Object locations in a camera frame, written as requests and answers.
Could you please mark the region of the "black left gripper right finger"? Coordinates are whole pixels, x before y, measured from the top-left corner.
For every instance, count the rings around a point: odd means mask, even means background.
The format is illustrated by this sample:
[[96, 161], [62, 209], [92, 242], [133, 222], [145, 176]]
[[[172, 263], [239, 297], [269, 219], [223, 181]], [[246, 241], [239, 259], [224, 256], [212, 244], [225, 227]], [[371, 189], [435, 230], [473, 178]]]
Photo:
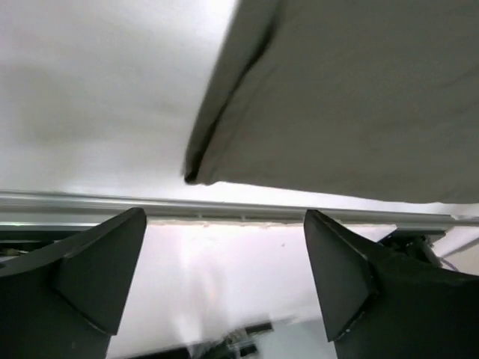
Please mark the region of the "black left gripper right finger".
[[372, 242], [317, 210], [305, 243], [339, 358], [476, 358], [478, 277]]

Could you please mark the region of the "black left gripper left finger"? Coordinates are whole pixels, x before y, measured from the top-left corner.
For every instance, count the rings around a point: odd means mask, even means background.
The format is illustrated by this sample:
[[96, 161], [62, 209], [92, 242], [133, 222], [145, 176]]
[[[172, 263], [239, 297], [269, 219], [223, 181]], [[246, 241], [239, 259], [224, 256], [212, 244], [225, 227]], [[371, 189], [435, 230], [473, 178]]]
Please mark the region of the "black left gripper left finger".
[[118, 333], [147, 216], [131, 208], [1, 264], [1, 357], [105, 358]]

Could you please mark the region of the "olive green shorts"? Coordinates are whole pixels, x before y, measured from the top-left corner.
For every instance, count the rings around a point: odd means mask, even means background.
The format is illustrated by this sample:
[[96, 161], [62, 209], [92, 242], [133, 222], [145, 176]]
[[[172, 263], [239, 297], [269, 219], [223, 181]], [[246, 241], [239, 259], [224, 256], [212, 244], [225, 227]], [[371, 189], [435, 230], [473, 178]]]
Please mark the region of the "olive green shorts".
[[478, 3], [241, 1], [184, 179], [477, 203]]

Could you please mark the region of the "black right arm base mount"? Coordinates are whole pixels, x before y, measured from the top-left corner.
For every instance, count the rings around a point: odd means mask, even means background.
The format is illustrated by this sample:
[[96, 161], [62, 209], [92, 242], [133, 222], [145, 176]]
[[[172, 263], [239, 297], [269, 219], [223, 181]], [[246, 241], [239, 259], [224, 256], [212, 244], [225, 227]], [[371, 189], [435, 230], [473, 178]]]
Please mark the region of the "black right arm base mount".
[[442, 267], [439, 257], [433, 252], [433, 243], [444, 237], [444, 230], [401, 230], [396, 229], [379, 243], [393, 251], [402, 253], [420, 262]]

